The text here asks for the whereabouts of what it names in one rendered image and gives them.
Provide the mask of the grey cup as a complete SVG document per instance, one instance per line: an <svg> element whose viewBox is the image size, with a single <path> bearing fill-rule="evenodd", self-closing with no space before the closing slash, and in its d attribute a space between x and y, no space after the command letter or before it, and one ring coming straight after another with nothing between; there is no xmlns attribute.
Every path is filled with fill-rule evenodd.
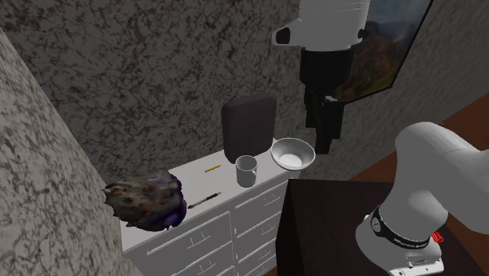
<svg viewBox="0 0 489 276"><path fill-rule="evenodd" d="M236 162L237 183L241 187L252 187L257 179L257 159L251 155L242 155Z"/></svg>

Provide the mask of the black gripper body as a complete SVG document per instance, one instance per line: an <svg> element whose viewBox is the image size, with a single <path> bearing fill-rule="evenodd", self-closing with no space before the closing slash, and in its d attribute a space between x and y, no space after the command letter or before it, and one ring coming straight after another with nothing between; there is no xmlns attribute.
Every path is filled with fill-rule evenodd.
<svg viewBox="0 0 489 276"><path fill-rule="evenodd" d="M315 92L332 96L349 79L353 54L353 49L322 52L301 49L301 83Z"/></svg>

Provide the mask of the dark mottled lump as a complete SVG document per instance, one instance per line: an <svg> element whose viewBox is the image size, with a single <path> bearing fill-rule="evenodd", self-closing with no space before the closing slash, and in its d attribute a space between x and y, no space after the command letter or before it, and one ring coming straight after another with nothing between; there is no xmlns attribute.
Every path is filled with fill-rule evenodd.
<svg viewBox="0 0 489 276"><path fill-rule="evenodd" d="M187 214L180 180L167 170L128 176L105 186L105 204L127 227L163 231L177 227Z"/></svg>

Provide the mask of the white chest of drawers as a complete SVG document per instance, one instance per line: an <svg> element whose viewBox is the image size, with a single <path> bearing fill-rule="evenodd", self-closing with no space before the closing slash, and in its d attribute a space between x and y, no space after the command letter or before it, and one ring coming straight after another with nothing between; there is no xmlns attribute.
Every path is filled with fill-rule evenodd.
<svg viewBox="0 0 489 276"><path fill-rule="evenodd" d="M261 276L275 265L274 242L288 180L299 172L281 168L270 150L256 157L252 187L237 183L236 166L223 151L170 173L182 184L188 209L178 227L151 232L121 225L121 246L142 276ZM216 165L220 168L205 172Z"/></svg>

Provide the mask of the white bowl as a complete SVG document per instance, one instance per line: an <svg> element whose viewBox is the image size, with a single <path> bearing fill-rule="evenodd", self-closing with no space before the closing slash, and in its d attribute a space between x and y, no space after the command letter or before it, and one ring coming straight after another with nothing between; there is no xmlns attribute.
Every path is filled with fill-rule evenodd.
<svg viewBox="0 0 489 276"><path fill-rule="evenodd" d="M305 169L316 158L313 147L307 142L293 137L275 141L270 148L270 153L277 165L290 171Z"/></svg>

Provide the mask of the landscape wall picture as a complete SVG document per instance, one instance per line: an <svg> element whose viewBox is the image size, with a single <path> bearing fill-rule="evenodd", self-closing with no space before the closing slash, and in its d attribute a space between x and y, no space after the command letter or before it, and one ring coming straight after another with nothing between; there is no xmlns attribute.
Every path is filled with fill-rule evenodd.
<svg viewBox="0 0 489 276"><path fill-rule="evenodd" d="M371 0L365 29L355 49L350 77L333 97L358 100L393 85L433 0Z"/></svg>

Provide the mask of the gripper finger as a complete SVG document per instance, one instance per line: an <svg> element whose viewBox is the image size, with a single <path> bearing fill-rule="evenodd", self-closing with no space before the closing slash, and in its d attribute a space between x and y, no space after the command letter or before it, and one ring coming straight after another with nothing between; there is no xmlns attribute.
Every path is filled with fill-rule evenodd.
<svg viewBox="0 0 489 276"><path fill-rule="evenodd" d="M306 89L304 93L304 104L306 109L306 127L316 128L321 118L322 103L324 95L313 89Z"/></svg>
<svg viewBox="0 0 489 276"><path fill-rule="evenodd" d="M344 102L332 96L326 96L317 106L316 118L316 154L328 154L333 140L338 140L342 131Z"/></svg>

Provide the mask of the dark rounded box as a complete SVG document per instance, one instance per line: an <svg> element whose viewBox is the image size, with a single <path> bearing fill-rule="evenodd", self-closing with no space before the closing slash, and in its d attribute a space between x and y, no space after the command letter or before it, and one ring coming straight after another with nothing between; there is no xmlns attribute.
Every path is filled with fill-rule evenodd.
<svg viewBox="0 0 489 276"><path fill-rule="evenodd" d="M273 143L277 100L256 93L226 102L221 109L223 150L232 164L242 155L256 156Z"/></svg>

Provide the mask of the black pen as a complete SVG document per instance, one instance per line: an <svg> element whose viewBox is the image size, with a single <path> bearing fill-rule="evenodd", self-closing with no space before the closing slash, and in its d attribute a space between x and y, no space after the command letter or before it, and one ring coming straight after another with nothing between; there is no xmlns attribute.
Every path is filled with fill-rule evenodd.
<svg viewBox="0 0 489 276"><path fill-rule="evenodd" d="M220 194L221 194L221 192L216 192L216 193L214 193L214 194L211 194L211 195L209 195L208 197L206 197L206 198L204 198L204 199L202 199L202 200L200 200L200 201L198 201L198 202L196 202L196 203L194 203L194 204L188 205L188 206L187 206L187 208L188 208L188 209L193 209L193 208L195 208L195 207L199 206L200 204L202 204L202 203L204 203L204 202L207 202L207 201L209 201L209 200L211 200L211 199L213 199L213 198L216 198L216 197L217 197L217 196L219 196Z"/></svg>

